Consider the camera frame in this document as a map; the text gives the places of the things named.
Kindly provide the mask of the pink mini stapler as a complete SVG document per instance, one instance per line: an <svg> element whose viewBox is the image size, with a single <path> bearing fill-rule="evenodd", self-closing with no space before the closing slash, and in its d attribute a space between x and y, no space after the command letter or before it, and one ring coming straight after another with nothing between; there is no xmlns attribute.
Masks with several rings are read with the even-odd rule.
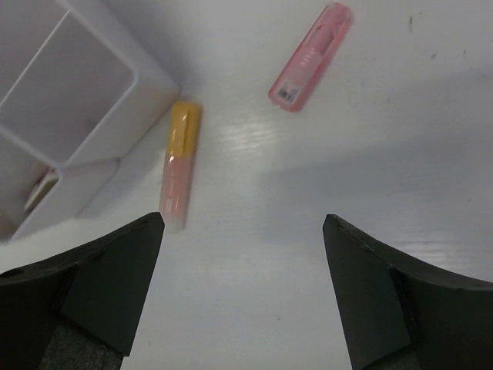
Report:
<svg viewBox="0 0 493 370"><path fill-rule="evenodd" d="M24 205L24 212L30 214L56 185L59 176L54 171L47 172L44 177L32 188Z"/></svg>

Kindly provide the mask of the pink orange highlighter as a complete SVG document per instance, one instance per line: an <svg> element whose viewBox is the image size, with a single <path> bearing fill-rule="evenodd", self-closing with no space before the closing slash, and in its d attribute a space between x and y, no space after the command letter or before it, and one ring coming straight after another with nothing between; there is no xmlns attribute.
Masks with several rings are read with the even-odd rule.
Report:
<svg viewBox="0 0 493 370"><path fill-rule="evenodd" d="M200 105L187 101L174 103L169 115L159 212L172 232L185 226L201 116Z"/></svg>

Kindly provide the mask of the pink eraser case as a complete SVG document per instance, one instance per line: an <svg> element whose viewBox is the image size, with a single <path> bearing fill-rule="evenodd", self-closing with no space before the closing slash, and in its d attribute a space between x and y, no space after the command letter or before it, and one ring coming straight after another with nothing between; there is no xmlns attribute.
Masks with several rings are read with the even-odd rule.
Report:
<svg viewBox="0 0 493 370"><path fill-rule="evenodd" d="M268 97L274 105L292 113L302 110L352 21L352 11L341 3L322 10L271 86Z"/></svg>

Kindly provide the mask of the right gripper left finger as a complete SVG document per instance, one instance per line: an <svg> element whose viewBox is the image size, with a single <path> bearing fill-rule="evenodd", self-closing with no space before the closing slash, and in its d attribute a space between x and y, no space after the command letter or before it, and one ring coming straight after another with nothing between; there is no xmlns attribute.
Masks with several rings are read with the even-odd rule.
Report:
<svg viewBox="0 0 493 370"><path fill-rule="evenodd" d="M119 369L136 336L165 224L147 214L1 275L3 369Z"/></svg>

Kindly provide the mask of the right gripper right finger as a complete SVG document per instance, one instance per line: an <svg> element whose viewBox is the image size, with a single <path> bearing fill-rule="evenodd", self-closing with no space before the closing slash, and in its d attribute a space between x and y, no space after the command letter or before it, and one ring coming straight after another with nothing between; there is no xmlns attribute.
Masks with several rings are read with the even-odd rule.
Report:
<svg viewBox="0 0 493 370"><path fill-rule="evenodd" d="M354 369L490 369L492 284L327 215L324 244Z"/></svg>

